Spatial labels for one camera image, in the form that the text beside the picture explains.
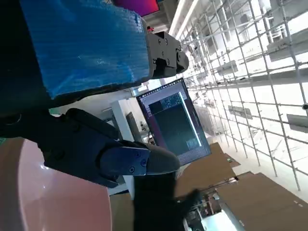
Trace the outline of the bare left hand blue tape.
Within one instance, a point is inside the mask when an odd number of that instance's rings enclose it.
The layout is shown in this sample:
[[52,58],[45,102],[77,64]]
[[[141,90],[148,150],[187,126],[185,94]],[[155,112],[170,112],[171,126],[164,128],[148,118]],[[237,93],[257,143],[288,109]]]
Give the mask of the bare left hand blue tape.
[[109,188],[120,175],[175,172],[179,159],[163,148],[123,141],[83,110],[49,110],[188,66],[180,42],[148,32],[136,12],[101,0],[3,0],[0,135],[31,140],[46,167]]

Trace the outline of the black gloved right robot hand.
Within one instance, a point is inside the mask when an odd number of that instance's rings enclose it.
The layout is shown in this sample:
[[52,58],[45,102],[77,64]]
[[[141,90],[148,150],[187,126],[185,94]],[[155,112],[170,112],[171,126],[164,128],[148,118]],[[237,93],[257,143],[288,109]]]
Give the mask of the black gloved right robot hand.
[[180,202],[175,197],[176,173],[134,177],[135,231],[183,231],[183,220],[196,203],[195,189]]

